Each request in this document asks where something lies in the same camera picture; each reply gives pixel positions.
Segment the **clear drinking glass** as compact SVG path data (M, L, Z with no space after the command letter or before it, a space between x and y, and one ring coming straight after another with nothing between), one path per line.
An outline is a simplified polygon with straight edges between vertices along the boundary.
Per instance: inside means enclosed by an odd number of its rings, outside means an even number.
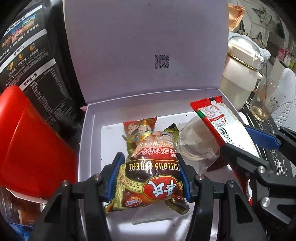
M265 76L262 77L261 82L258 84L249 105L250 112L258 121L266 121L278 107L278 100L274 97L277 87L274 81Z

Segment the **red white snack packet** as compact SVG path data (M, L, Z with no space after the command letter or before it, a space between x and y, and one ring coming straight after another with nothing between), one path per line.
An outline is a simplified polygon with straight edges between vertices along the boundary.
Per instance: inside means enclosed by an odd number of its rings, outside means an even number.
M256 157L260 157L246 128L223 103L221 96L190 102L191 108L201 118L219 147L232 144Z

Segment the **white ceramic lidded jar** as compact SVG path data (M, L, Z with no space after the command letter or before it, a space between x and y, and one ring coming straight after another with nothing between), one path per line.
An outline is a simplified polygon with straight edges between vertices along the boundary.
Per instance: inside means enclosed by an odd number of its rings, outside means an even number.
M244 39L235 37L228 40L226 62L219 89L240 110L258 79L259 65L263 59Z

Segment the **black labelled food bag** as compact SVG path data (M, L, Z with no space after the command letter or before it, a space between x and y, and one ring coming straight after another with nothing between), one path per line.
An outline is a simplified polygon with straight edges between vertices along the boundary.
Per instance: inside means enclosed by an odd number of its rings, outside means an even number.
M62 1L1 1L1 90L19 87L69 142L84 104L70 55Z

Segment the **open lavender gift box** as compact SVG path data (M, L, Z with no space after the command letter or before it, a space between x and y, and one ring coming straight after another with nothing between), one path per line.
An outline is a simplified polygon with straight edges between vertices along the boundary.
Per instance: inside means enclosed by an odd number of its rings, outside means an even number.
M124 121L185 123L191 101L221 94L227 1L64 1L64 18L87 104L79 181L126 152Z

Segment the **red plastic stool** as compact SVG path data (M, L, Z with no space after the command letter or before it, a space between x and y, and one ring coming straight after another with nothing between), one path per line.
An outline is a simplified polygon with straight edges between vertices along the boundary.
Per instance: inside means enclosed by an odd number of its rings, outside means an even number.
M1 186L49 199L64 180L77 181L76 152L17 86L1 94Z

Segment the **near light blue chair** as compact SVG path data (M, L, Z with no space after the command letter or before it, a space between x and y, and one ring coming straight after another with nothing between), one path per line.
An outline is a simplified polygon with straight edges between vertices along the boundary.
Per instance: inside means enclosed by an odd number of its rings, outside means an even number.
M295 131L295 73L289 68L283 70L274 97L277 108L271 117L277 128L283 126Z

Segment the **brown cereal snack packet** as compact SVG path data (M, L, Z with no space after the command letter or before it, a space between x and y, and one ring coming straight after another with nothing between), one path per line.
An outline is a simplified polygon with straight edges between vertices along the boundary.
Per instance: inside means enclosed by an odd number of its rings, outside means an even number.
M156 130L157 118L123 124L128 157L119 166L115 194L105 212L165 202L179 214L189 211L176 154L179 130L175 123Z

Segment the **clear plastic packet in box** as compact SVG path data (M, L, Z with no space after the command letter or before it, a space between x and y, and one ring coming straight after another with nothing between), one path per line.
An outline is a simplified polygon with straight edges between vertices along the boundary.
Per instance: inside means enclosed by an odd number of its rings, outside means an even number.
M210 130L198 117L177 126L179 140L177 152L189 161L215 161L220 156L220 148Z

